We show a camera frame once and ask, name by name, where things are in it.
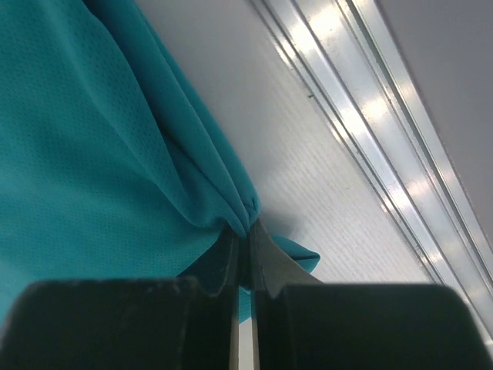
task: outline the light gray surface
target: light gray surface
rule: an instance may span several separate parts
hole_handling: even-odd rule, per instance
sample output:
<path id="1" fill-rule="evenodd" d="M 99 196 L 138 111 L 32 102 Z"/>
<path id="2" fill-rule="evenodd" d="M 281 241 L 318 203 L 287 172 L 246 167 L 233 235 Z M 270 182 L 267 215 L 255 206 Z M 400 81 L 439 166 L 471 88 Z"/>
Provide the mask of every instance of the light gray surface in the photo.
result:
<path id="1" fill-rule="evenodd" d="M 378 3 L 491 242 L 493 2 Z"/>

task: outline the teal fabric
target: teal fabric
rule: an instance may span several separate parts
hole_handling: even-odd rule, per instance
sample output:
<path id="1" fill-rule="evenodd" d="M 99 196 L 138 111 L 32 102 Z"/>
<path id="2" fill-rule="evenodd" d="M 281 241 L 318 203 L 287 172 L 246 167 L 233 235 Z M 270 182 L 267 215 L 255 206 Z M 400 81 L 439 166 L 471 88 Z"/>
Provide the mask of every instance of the teal fabric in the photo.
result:
<path id="1" fill-rule="evenodd" d="M 0 23 L 0 320 L 33 281 L 173 276 L 247 235 L 253 184 L 133 2 L 3 0 Z"/>

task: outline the perforated fabric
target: perforated fabric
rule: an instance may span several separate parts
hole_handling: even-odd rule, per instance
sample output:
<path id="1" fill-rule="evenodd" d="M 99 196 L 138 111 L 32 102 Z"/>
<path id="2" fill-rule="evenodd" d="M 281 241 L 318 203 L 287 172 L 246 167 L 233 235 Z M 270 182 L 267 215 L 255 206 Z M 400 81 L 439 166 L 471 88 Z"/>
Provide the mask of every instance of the perforated fabric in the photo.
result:
<path id="1" fill-rule="evenodd" d="M 131 1 L 5 0 L 0 21 L 0 318 L 32 281 L 171 276 L 247 234 L 253 185 Z"/>

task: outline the teal curtain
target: teal curtain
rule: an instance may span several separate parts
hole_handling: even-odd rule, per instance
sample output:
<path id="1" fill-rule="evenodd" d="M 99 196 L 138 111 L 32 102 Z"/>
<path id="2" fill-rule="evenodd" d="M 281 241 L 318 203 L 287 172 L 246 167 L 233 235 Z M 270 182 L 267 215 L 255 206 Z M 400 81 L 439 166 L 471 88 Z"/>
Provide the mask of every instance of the teal curtain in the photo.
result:
<path id="1" fill-rule="evenodd" d="M 133 2 L 3 0 L 0 20 L 0 319 L 33 281 L 173 276 L 225 225 L 247 235 L 253 184 Z"/>

